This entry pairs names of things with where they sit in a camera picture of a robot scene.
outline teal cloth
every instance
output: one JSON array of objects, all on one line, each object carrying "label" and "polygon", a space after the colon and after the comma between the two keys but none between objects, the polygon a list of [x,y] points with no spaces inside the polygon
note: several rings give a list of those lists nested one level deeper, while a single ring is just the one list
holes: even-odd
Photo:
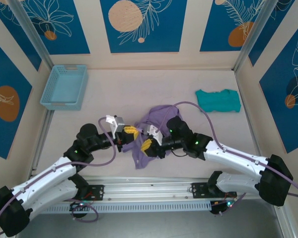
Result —
[{"label": "teal cloth", "polygon": [[202,90],[195,92],[198,103],[206,112],[239,112],[240,101],[238,93],[234,90],[224,89],[221,92],[207,93]]}]

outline purple garment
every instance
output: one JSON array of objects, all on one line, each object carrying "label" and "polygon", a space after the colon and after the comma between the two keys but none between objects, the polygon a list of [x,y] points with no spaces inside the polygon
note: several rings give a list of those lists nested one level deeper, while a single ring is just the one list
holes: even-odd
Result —
[{"label": "purple garment", "polygon": [[[141,129],[144,129],[149,124],[159,128],[159,126],[162,123],[164,115],[166,114],[166,112],[169,110],[170,107],[171,105],[160,105],[160,106],[151,108],[150,111],[139,122],[135,123],[135,127],[141,130]],[[175,116],[179,116],[180,118],[182,118],[180,115],[179,109],[177,107],[173,107],[169,111],[166,117],[166,120],[161,127],[160,131],[164,136],[170,135],[169,129],[167,128],[166,124],[168,120],[170,120]],[[148,137],[145,135],[139,135],[134,142],[123,146],[123,149],[122,149],[123,152],[132,150],[136,169],[145,168],[150,161],[155,159],[153,157],[146,156],[141,151],[141,145],[147,138]]]}]

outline light blue basket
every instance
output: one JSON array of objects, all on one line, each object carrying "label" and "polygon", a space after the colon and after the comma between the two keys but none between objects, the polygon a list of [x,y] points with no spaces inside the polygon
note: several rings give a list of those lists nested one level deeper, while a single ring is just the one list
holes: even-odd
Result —
[{"label": "light blue basket", "polygon": [[87,80],[86,65],[55,65],[40,103],[49,110],[79,111],[83,103]]}]

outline purple cable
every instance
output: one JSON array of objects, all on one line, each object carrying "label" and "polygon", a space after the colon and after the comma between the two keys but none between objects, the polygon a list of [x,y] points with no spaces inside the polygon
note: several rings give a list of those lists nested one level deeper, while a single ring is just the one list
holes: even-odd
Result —
[{"label": "purple cable", "polygon": [[[79,205],[79,206],[73,208],[73,210],[72,210],[72,217],[73,217],[73,219],[74,219],[75,221],[83,222],[83,223],[93,223],[93,222],[96,222],[96,221],[98,220],[98,212],[97,212],[96,209],[93,208],[92,205],[90,205],[89,203],[85,203],[85,202],[82,202],[82,201],[79,201],[79,200],[76,200],[76,199],[68,199],[68,200],[66,200],[66,201],[68,201],[68,202],[78,202],[78,203],[83,203],[83,205]],[[93,220],[88,220],[88,221],[86,221],[86,220],[81,220],[81,219],[77,219],[76,217],[74,217],[74,211],[75,211],[76,209],[78,209],[79,207],[81,207],[81,206],[87,206],[87,207],[89,207],[91,210],[93,210],[93,211],[95,212],[95,214],[96,214],[96,218],[93,219]]]},{"label": "purple cable", "polygon": [[[162,123],[161,123],[161,125],[159,126],[157,132],[161,129],[161,127],[162,127],[162,125],[163,125],[163,123],[164,123],[164,121],[165,121],[165,119],[166,119],[166,116],[167,116],[167,114],[169,113],[170,109],[173,108],[173,107],[176,107],[176,106],[178,106],[178,105],[180,105],[180,104],[190,104],[190,105],[192,105],[192,106],[195,106],[195,107],[197,107],[197,108],[198,108],[198,109],[199,109],[199,110],[206,116],[207,120],[209,121],[211,130],[212,130],[212,134],[213,134],[213,137],[214,137],[214,141],[216,142],[216,144],[218,145],[218,147],[220,147],[220,148],[223,150],[224,148],[223,148],[223,147],[221,146],[221,144],[219,143],[219,140],[218,140],[218,138],[217,138],[217,136],[216,136],[216,134],[215,134],[214,127],[213,127],[213,124],[212,124],[212,122],[211,122],[211,119],[210,119],[209,115],[208,115],[208,114],[207,114],[201,107],[199,107],[199,106],[196,105],[195,103],[191,103],[191,102],[183,101],[183,102],[179,102],[179,103],[176,103],[176,104],[172,105],[172,107],[170,107],[169,110],[168,110],[168,111],[166,112],[166,114],[164,115],[164,118],[163,118],[163,120],[162,120]],[[247,156],[245,156],[245,155],[242,155],[242,154],[239,154],[239,153],[237,153],[237,152],[234,152],[234,151],[231,151],[231,150],[226,150],[226,152],[229,152],[230,154],[233,154],[233,155],[237,155],[237,156],[242,157],[242,158],[244,158],[244,159],[247,159],[247,160],[249,160],[249,161],[251,161],[251,162],[256,162],[255,159],[249,158],[249,157],[247,157]],[[283,175],[283,174],[282,174],[281,172],[279,172],[278,170],[276,170],[276,169],[274,169],[274,168],[272,168],[272,167],[270,167],[270,166],[268,166],[268,165],[265,165],[265,164],[263,164],[263,163],[261,163],[261,162],[258,162],[258,164],[261,165],[261,166],[263,166],[263,167],[265,167],[265,168],[267,168],[267,169],[269,169],[269,170],[271,170],[271,171],[273,171],[274,173],[278,174],[280,177],[282,177],[283,179],[285,179],[287,182],[289,182],[289,183],[292,184],[295,188],[298,189],[298,184],[297,184],[297,183],[295,183],[295,182],[292,181],[290,178],[288,178],[288,177],[286,177],[285,175]],[[290,193],[290,192],[288,193],[288,195],[290,195],[290,196],[294,196],[294,197],[298,197],[298,194],[294,194],[294,193]]]},{"label": "purple cable", "polygon": [[[62,168],[66,165],[85,165],[85,166],[94,166],[94,167],[100,167],[100,166],[105,166],[105,165],[108,165],[110,164],[111,162],[113,162],[113,160],[115,159],[116,157],[116,148],[115,148],[115,144],[113,142],[113,140],[110,138],[109,134],[105,131],[105,128],[101,125],[101,121],[106,119],[106,117],[103,117],[103,118],[100,118],[98,120],[98,125],[99,127],[103,130],[103,132],[105,133],[106,137],[109,139],[110,141],[110,144],[112,145],[113,147],[113,151],[114,151],[114,154],[113,154],[113,158],[106,162],[106,163],[103,163],[103,164],[88,164],[88,163],[84,163],[84,162],[68,162],[68,163],[64,163],[64,164],[61,164],[61,165],[58,165],[55,167],[55,169],[59,169],[59,168]],[[39,181],[40,179],[42,179],[43,177],[45,177],[46,175],[52,173],[53,170],[49,170],[49,171],[46,171],[45,173],[43,173],[42,175],[40,175],[39,177],[37,177],[34,181],[32,181],[31,183],[29,183],[28,185],[26,185],[24,187],[24,191],[27,190],[30,186],[32,186],[33,184],[35,184],[37,181]],[[17,198],[17,196],[19,196],[20,194],[22,193],[22,191],[19,191],[17,192],[0,210],[0,216],[2,215],[3,211],[11,204],[11,202]]]},{"label": "purple cable", "polygon": [[[191,102],[187,102],[187,101],[183,101],[183,102],[179,102],[179,103],[176,103],[176,104],[174,104],[172,107],[170,107],[169,108],[169,110],[166,112],[166,114],[164,115],[164,118],[163,118],[163,120],[162,120],[162,123],[161,123],[161,125],[159,126],[159,128],[158,128],[158,130],[157,130],[157,132],[161,129],[161,127],[162,127],[162,125],[163,125],[163,123],[164,123],[164,121],[165,121],[165,119],[166,119],[166,117],[167,117],[167,114],[170,112],[170,110],[171,110],[171,108],[173,108],[173,107],[176,107],[177,105],[180,105],[180,104],[190,104],[190,105],[192,105],[192,106],[195,106],[195,107],[197,107],[205,116],[206,116],[206,118],[207,118],[207,120],[209,121],[209,124],[210,124],[210,126],[211,126],[211,130],[212,130],[212,134],[213,134],[213,137],[214,137],[214,141],[216,142],[216,144],[218,145],[218,147],[220,147],[222,150],[224,149],[221,145],[220,145],[220,143],[219,143],[219,141],[218,141],[218,139],[217,139],[217,137],[216,137],[216,134],[215,134],[215,131],[214,131],[214,127],[213,127],[213,124],[212,124],[212,122],[211,122],[211,119],[210,119],[210,117],[208,116],[208,114],[201,108],[201,107],[199,107],[198,105],[196,105],[195,103],[191,103]],[[68,162],[68,163],[64,163],[64,164],[61,164],[61,165],[59,165],[59,166],[56,166],[55,167],[55,169],[57,170],[57,169],[59,169],[59,168],[61,168],[61,167],[64,167],[64,166],[66,166],[66,165],[85,165],[85,166],[93,166],[93,167],[100,167],[100,166],[105,166],[105,165],[108,165],[108,164],[110,164],[111,162],[113,162],[114,161],[114,159],[115,159],[115,157],[116,157],[116,148],[115,148],[115,144],[114,144],[114,142],[113,142],[113,140],[110,138],[110,136],[109,136],[109,134],[105,131],[105,129],[104,129],[104,127],[101,125],[101,121],[102,120],[104,120],[104,119],[106,119],[106,117],[102,117],[102,118],[100,118],[99,120],[98,120],[98,124],[99,124],[99,127],[103,130],[103,132],[104,132],[104,134],[106,135],[106,137],[109,139],[109,141],[110,141],[110,144],[112,145],[112,147],[113,147],[113,151],[114,151],[114,155],[113,155],[113,158],[110,160],[110,161],[108,161],[108,162],[106,162],[106,163],[103,163],[103,164],[88,164],[88,163],[84,163],[84,162]],[[240,157],[242,157],[242,158],[245,158],[245,159],[247,159],[247,160],[250,160],[250,161],[252,161],[252,162],[255,162],[256,160],[254,160],[254,159],[252,159],[252,158],[248,158],[247,156],[244,156],[244,155],[241,155],[241,154],[239,154],[239,153],[236,153],[236,152],[234,152],[234,151],[230,151],[230,150],[226,150],[227,152],[229,152],[229,153],[231,153],[231,154],[233,154],[233,155],[237,155],[237,156],[240,156]],[[292,184],[293,186],[295,186],[297,189],[298,189],[298,184],[296,184],[294,181],[292,181],[291,179],[289,179],[288,177],[286,177],[285,175],[283,175],[281,172],[279,172],[279,171],[277,171],[276,169],[274,169],[274,168],[272,168],[272,167],[270,167],[270,166],[268,166],[268,165],[265,165],[265,164],[263,164],[263,163],[261,163],[261,162],[259,162],[258,164],[260,164],[261,166],[264,166],[265,168],[268,168],[269,170],[271,170],[271,171],[273,171],[273,172],[275,172],[276,174],[278,174],[279,176],[281,176],[282,178],[284,178],[286,181],[288,181],[290,184]],[[32,186],[33,184],[35,184],[38,180],[40,180],[40,179],[42,179],[43,177],[45,177],[46,175],[48,175],[48,174],[50,174],[50,173],[52,173],[53,172],[53,170],[49,170],[49,171],[46,171],[44,174],[42,174],[42,175],[40,175],[39,177],[37,177],[34,181],[32,181],[31,183],[29,183],[28,185],[26,185],[25,187],[24,187],[24,190],[27,190],[30,186]],[[3,213],[3,211],[11,204],[11,202],[17,197],[17,196],[19,196],[20,194],[21,194],[22,192],[21,191],[19,191],[18,193],[16,193],[2,208],[1,208],[1,210],[0,210],[0,216],[2,215],[2,213]],[[291,196],[295,196],[295,197],[298,197],[298,194],[293,194],[293,193],[288,193],[288,195],[291,195]],[[235,202],[235,204],[239,201],[239,200],[241,200],[243,197],[245,196],[245,194],[243,194],[236,202]]]},{"label": "purple cable", "polygon": [[[241,195],[241,197],[239,197],[239,199],[238,199],[236,202],[233,203],[233,205],[232,205],[231,208],[228,208],[228,209],[226,209],[225,211],[223,211],[223,212],[221,212],[221,213],[219,213],[219,214],[216,214],[216,216],[218,216],[218,215],[221,215],[221,216],[222,216],[224,213],[230,211],[233,207],[235,207],[238,203],[241,202],[241,200],[243,199],[243,197],[245,197],[245,195],[246,195],[246,193],[243,193],[243,194]],[[221,205],[221,204],[223,204],[223,203],[227,203],[227,202],[222,202],[222,203],[218,203],[218,204],[213,204],[213,205],[211,205],[211,206],[213,207],[213,206]]]}]

